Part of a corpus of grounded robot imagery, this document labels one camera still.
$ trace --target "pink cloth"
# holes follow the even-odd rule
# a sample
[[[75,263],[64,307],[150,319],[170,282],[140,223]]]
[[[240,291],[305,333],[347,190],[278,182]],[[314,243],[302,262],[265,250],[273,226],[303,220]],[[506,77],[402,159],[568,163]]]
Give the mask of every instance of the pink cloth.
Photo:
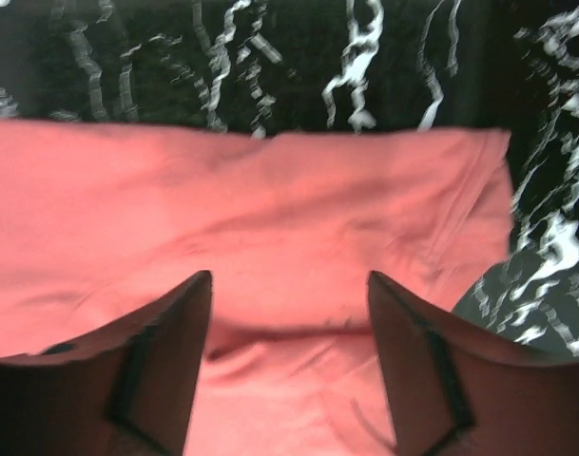
[[[367,275],[450,310],[503,260],[507,142],[0,121],[0,356],[89,332],[209,269],[186,454],[388,454]]]

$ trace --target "dark object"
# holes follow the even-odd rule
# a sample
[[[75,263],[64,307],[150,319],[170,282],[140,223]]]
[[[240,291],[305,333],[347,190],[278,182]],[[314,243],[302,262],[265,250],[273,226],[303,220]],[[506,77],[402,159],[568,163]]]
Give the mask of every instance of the dark object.
[[[532,332],[535,337],[527,338],[529,347],[572,358],[579,353],[579,290],[571,285],[574,277],[579,277],[579,263],[548,280],[551,286],[542,296],[537,295],[540,284],[527,287],[519,297],[511,296],[512,290],[526,285],[525,280],[544,263],[534,244],[520,250],[509,261],[493,265],[482,280],[476,280],[452,314],[511,341],[524,339]],[[481,294],[488,297],[486,302],[479,300]],[[560,327],[565,333],[557,331]]]
[[[97,331],[0,359],[0,456],[182,455],[210,306],[200,272]]]
[[[579,456],[579,360],[475,327],[369,279],[400,456]]]

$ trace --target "pink fabric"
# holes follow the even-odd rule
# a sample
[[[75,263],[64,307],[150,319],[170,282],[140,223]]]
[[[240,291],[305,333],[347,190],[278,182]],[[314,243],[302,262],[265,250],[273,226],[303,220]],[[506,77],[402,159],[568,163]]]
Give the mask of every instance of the pink fabric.
[[[0,121],[0,356],[214,277],[186,454],[382,455],[370,270],[450,310],[508,251],[508,135]]]

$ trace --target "folded fabric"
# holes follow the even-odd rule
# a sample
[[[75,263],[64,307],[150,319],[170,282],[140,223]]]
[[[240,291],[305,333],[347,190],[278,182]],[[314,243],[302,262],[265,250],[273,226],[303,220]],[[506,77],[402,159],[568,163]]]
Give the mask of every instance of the folded fabric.
[[[388,454],[367,275],[450,310],[503,260],[508,138],[0,121],[0,356],[89,332],[208,269],[186,454]]]

